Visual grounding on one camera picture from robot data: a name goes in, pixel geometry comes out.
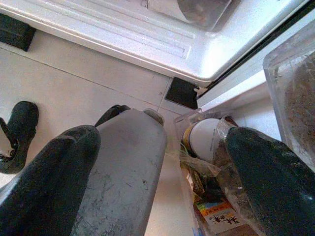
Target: gray plastic jug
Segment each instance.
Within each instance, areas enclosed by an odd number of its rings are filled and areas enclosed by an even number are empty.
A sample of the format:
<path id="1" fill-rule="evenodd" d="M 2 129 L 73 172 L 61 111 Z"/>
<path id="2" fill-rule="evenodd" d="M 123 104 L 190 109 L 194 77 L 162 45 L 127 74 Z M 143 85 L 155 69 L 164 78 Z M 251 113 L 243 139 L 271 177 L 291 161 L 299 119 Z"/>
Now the gray plastic jug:
<path id="1" fill-rule="evenodd" d="M 166 148 L 156 120 L 152 110 L 132 109 L 97 127 L 101 147 L 71 235 L 145 233 Z"/>

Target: clear plastic bin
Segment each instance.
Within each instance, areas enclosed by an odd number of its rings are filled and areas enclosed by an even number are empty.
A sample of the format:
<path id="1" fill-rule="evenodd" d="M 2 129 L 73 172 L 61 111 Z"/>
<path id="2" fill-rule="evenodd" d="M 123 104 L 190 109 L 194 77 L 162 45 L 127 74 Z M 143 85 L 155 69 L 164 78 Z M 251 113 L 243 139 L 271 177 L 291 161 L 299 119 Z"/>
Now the clear plastic bin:
<path id="1" fill-rule="evenodd" d="M 281 138 L 315 171 L 315 21 L 263 64 Z"/>
<path id="2" fill-rule="evenodd" d="M 178 117 L 177 119 L 174 120 L 175 123 L 175 127 L 176 127 L 176 131 L 177 131 L 177 135 L 179 140 L 182 138 L 182 135 L 184 133 L 184 131 L 186 129 L 188 129 L 189 127 L 193 126 L 194 124 L 198 123 L 199 121 L 205 120 L 205 119 L 209 119 L 209 118 L 217 118 L 217 119 L 221 119 L 221 121 L 223 120 L 230 120 L 228 117 L 229 114 L 231 114 L 232 111 L 208 111 L 208 112 L 202 112 L 201 109 L 197 109 L 195 111 L 192 111 L 188 114 L 182 115 L 180 117 Z M 245 206 L 244 202 L 248 202 L 246 199 L 243 199 L 245 196 L 245 194 L 243 194 L 244 196 L 240 196 L 240 193 L 243 190 L 239 189 L 238 185 L 237 187 L 235 187 L 235 179 L 236 176 L 230 176 L 230 173 L 232 172 L 230 170 L 230 168 L 227 171 L 222 171 L 223 169 L 210 164 L 206 161 L 203 161 L 199 158 L 192 158 L 191 156 L 189 156 L 188 152 L 187 152 L 187 148 L 185 147 L 185 145 L 182 145 L 182 148 L 179 152 L 179 159 L 180 159 L 180 166 L 181 166 L 181 172 L 182 172 L 182 178 L 181 178 L 181 185 L 182 185 L 182 191 L 183 191 L 183 195 L 184 195 L 184 200 L 185 200 L 185 205 L 188 209 L 188 212 L 190 214 L 190 219 L 192 222 L 192 226 L 193 226 L 193 235 L 194 236 L 229 236 L 229 235 L 257 235 L 252 229 L 251 227 L 254 226 L 256 231 L 260 231 L 260 229 L 258 229 L 256 227 L 257 222 L 254 222 L 254 224 L 249 224 L 249 221 L 252 221 L 253 216 L 251 217 L 251 219 L 248 219 L 249 213 L 246 212 L 246 214 L 244 214 L 244 209 L 247 210 L 250 208 L 250 206 Z M 203 197 L 206 197 L 203 193 L 205 192 L 200 192 L 198 190 L 206 190 L 206 188 L 204 188 L 205 186 L 203 185 L 202 187 L 200 185 L 197 184 L 196 181 L 192 180 L 195 175 L 193 175 L 191 173 L 191 170 L 194 170 L 193 172 L 197 172 L 198 175 L 202 176 L 203 180 L 207 179 L 208 181 L 212 178 L 215 178 L 216 180 L 218 180 L 220 182 L 220 187 L 222 188 L 222 186 L 225 186 L 225 190 L 222 192 L 222 194 L 225 194 L 227 199 L 230 201 L 230 203 L 233 203 L 231 207 L 231 209 L 233 208 L 233 214 L 235 214 L 236 219 L 238 219 L 240 223 L 240 227 L 237 228 L 237 226 L 231 226 L 230 230 L 229 228 L 227 228 L 226 225 L 224 225 L 224 222 L 221 222 L 221 225 L 218 226 L 215 225 L 215 223 L 213 222 L 207 222 L 206 219 L 209 220 L 209 216 L 201 216 L 201 212 L 199 210 L 196 209 L 197 205 L 196 203 L 201 203 L 203 202 Z M 230 192 L 231 190 L 235 190 L 235 188 L 237 189 L 237 193 L 236 192 Z M 220 193 L 219 191 L 217 191 L 216 189 L 212 189 L 211 192 L 211 196 L 214 198 L 217 198 Z M 212 199 L 212 201 L 210 201 L 211 203 L 214 204 L 215 201 L 214 198 Z M 232 214 L 229 211 L 229 207 L 227 207 L 224 213 L 226 214 Z M 264 236 L 265 234 L 263 232 L 261 232 L 261 234 L 258 234 L 260 236 Z"/>

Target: white tile floor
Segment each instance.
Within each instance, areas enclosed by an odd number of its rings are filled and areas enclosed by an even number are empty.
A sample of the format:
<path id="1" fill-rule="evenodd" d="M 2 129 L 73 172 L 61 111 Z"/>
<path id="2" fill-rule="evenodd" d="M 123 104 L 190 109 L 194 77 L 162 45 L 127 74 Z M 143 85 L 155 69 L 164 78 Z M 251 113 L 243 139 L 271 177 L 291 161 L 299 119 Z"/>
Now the white tile floor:
<path id="1" fill-rule="evenodd" d="M 163 99 L 171 79 L 153 71 L 37 31 L 26 53 L 0 43 L 0 117 L 14 104 L 35 102 L 40 117 L 27 163 L 68 128 L 95 124 L 115 104 L 152 108 L 165 118 L 169 145 L 157 187 L 147 236 L 192 235 L 180 187 L 173 119 L 189 111 Z M 14 175 L 0 174 L 0 186 Z"/>

